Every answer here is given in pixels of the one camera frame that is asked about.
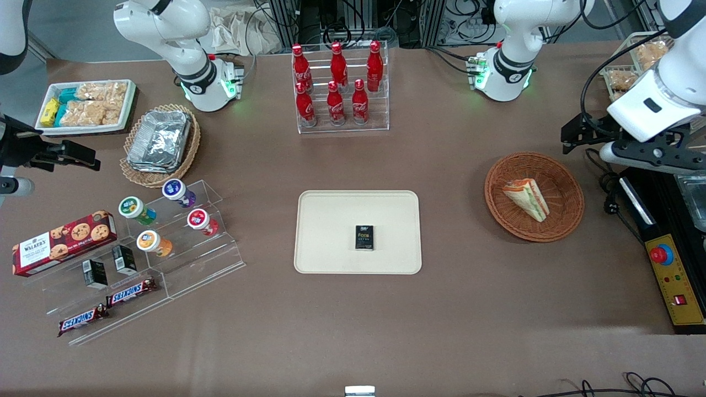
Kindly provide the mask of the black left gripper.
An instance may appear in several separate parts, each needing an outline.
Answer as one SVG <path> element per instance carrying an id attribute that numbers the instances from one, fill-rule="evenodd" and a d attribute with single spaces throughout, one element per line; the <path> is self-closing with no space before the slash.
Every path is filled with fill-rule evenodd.
<path id="1" fill-rule="evenodd" d="M 590 132 L 596 137 L 616 139 L 616 121 L 611 115 L 595 118 L 588 113 L 579 115 L 580 124 L 565 124 L 561 128 L 563 155 L 568 155 L 579 146 L 590 144 Z M 680 124 L 641 142 L 624 128 L 617 139 L 603 146 L 605 160 L 618 158 L 628 160 L 695 160 L 698 151 L 688 148 L 691 139 L 691 123 Z"/>

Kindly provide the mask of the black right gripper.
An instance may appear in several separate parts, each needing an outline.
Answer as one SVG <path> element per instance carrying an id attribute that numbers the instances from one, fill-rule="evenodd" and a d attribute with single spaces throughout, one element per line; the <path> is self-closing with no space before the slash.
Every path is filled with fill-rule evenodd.
<path id="1" fill-rule="evenodd" d="M 7 115 L 2 115 L 1 121 L 2 169 L 54 170 L 56 165 L 75 165 L 100 171 L 101 161 L 96 158 L 95 150 L 69 140 L 53 143 L 45 150 L 47 143 L 42 139 L 42 130 Z"/>

